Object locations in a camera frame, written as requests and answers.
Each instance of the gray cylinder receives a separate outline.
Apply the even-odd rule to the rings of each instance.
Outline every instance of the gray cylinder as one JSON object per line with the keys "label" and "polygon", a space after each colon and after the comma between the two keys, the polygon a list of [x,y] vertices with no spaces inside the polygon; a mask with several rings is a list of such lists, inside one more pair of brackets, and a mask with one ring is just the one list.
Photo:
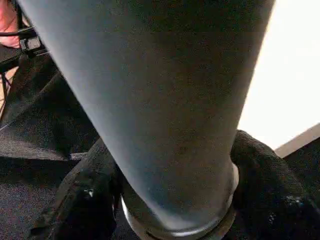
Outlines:
{"label": "gray cylinder", "polygon": [[161,234],[216,226],[273,1],[20,3],[126,177],[129,212]]}

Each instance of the black cable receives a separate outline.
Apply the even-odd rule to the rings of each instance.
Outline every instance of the black cable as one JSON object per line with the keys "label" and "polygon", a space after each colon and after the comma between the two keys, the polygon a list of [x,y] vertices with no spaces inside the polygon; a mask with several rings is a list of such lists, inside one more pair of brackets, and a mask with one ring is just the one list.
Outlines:
{"label": "black cable", "polygon": [[18,30],[23,28],[23,20],[22,20],[22,10],[19,4],[16,4],[16,17],[17,17],[17,26]]}
{"label": "black cable", "polygon": [[5,80],[5,82],[11,87],[11,82],[10,82],[10,80],[12,79],[12,77],[10,78],[10,79],[7,79],[7,78],[5,78],[4,80]]}
{"label": "black cable", "polygon": [[0,37],[13,37],[13,36],[22,36],[25,35],[27,32],[32,31],[34,29],[33,26],[29,26],[18,31],[12,32],[0,32]]}
{"label": "black cable", "polygon": [[4,98],[4,102],[6,102],[7,99],[7,81],[6,81],[6,74],[3,72],[1,73],[1,82],[2,82],[2,89],[3,89],[3,98]]}
{"label": "black cable", "polygon": [[4,102],[2,103],[2,106],[0,107],[0,114],[1,114],[1,112],[2,112],[2,110],[3,110],[3,108],[5,107],[5,104],[6,104],[6,101],[4,101]]}

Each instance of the wrinkled fabric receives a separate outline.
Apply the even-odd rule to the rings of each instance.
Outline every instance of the wrinkled fabric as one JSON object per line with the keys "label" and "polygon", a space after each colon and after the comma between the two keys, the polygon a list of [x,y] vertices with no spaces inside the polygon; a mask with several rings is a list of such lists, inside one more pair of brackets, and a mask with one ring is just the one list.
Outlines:
{"label": "wrinkled fabric", "polygon": [[0,129],[0,157],[67,161],[99,138],[49,56],[16,72]]}
{"label": "wrinkled fabric", "polygon": [[0,239],[24,240],[76,161],[0,158]]}
{"label": "wrinkled fabric", "polygon": [[287,163],[244,131],[238,131],[231,159],[240,182],[234,206],[257,239],[316,240],[320,211]]}
{"label": "wrinkled fabric", "polygon": [[120,197],[116,178],[116,164],[100,139],[63,179],[28,239],[109,239]]}

